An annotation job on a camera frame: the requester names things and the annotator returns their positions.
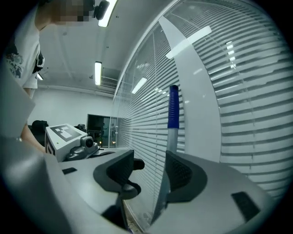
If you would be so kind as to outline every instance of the human arm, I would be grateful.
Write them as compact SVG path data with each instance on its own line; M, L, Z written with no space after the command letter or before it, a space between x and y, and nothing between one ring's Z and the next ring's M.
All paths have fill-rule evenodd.
M30 96L31 95L31 89L28 88L24 88L25 92ZM40 150L43 153L46 153L45 147L42 146L34 137L34 135L32 134L31 130L28 128L27 123L25 124L23 130L22 130L22 134L21 134L21 138L28 142L29 144L31 144L32 146L34 146L35 148L37 148L38 150Z

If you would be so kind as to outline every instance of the ceiling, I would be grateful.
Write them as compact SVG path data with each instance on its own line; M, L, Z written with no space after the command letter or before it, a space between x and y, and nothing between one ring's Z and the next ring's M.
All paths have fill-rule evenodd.
M112 96L134 46L169 2L118 0L106 28L93 18L78 26L48 26L40 34L45 66L40 72L44 80L38 86ZM95 61L103 63L100 86L92 78Z

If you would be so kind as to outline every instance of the fluorescent light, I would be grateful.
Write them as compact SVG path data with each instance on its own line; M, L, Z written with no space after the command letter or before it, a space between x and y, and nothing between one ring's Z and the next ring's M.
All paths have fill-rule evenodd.
M134 87L132 93L136 94L138 92L138 90L146 83L147 79L146 78L142 78L137 85Z
M39 80L43 80L42 76L39 73L37 74L37 77Z
M112 12L113 12L114 7L115 7L116 2L117 2L117 0L107 0L107 1L110 4L109 4L109 6L107 8L107 11L106 11L106 13L104 15L104 18L99 21L99 26L100 27L107 27L108 26L110 17L112 15Z
M196 33L192 34L189 38L183 40L180 42L177 46L175 46L168 54L166 54L166 57L168 59L172 59L181 51L186 49L189 45L192 45L194 42L198 41L199 39L205 37L206 35L210 34L212 32L210 26L206 26L200 30L198 30Z
M95 82L96 85L101 85L102 63L95 62Z

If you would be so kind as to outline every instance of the blue ribbed grip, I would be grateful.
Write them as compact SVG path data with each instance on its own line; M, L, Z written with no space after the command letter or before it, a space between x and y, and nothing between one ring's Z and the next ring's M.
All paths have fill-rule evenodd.
M179 128L179 94L178 86L170 87L168 128Z

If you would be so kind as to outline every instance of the doorway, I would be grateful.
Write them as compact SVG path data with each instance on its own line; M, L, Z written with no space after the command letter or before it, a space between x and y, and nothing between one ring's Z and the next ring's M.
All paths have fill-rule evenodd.
M110 117L87 115L87 133L101 148L109 148Z

